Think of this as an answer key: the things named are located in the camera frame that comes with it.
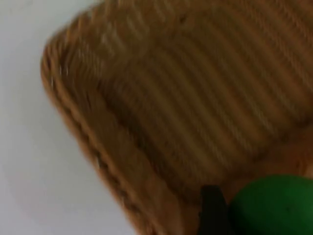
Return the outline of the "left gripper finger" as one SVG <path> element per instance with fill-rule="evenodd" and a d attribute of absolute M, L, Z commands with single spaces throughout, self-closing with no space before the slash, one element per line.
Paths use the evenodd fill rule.
<path fill-rule="evenodd" d="M 234 235 L 228 220 L 228 206 L 218 185 L 201 188 L 201 211 L 198 235 Z"/>

